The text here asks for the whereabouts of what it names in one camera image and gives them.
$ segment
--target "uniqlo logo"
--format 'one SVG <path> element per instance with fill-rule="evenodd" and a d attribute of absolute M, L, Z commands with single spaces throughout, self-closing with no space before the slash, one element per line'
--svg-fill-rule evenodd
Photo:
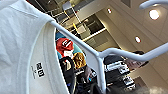
<path fill-rule="evenodd" d="M 37 66 L 37 71 L 38 71 L 39 77 L 44 76 L 44 71 L 43 71 L 43 68 L 42 68 L 42 64 L 39 62 L 38 64 L 36 64 L 36 66 Z"/>

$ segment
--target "clothing label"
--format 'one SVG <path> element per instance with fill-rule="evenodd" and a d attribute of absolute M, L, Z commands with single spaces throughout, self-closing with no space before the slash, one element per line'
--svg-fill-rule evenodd
<path fill-rule="evenodd" d="M 37 75 L 38 75 L 39 78 L 45 75 L 41 62 L 38 62 L 36 64 L 36 67 L 31 66 L 31 68 L 32 68 L 33 78 L 34 79 L 36 79 L 36 76 L 35 76 L 36 73 L 37 73 Z"/>

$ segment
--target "ceiling light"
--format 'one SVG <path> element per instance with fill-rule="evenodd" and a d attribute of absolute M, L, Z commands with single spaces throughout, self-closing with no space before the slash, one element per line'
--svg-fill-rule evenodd
<path fill-rule="evenodd" d="M 141 39 L 139 37 L 135 37 L 136 42 L 140 43 Z"/>
<path fill-rule="evenodd" d="M 156 20 L 159 18 L 159 13 L 156 11 L 156 10 L 151 10 L 149 12 L 149 15 L 150 17 L 153 19 L 153 20 Z"/>
<path fill-rule="evenodd" d="M 107 11 L 108 11 L 108 13 L 111 13 L 111 9 L 108 8 Z"/>

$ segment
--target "white ceiling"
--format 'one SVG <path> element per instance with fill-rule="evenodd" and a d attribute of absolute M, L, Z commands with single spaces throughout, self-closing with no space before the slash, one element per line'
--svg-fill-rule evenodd
<path fill-rule="evenodd" d="M 148 52 L 168 42 L 168 6 L 159 5 L 140 10 L 138 7 L 144 1 L 146 0 L 131 0 L 129 8 L 120 0 L 95 0 L 82 8 L 78 16 L 82 20 L 96 13 L 123 50 Z M 111 14 L 108 14 L 107 8 L 111 8 Z M 151 9 L 160 12 L 157 20 L 149 17 Z M 136 43 L 135 36 L 139 36 L 142 42 Z M 168 89 L 168 53 L 150 60 L 149 65 L 131 74 L 132 77 L 139 75 L 148 87 Z"/>

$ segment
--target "white fabric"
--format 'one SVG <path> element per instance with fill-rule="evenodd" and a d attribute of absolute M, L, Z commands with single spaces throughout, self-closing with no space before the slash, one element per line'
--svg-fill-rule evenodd
<path fill-rule="evenodd" d="M 0 94 L 68 94 L 53 20 L 25 0 L 0 1 Z"/>

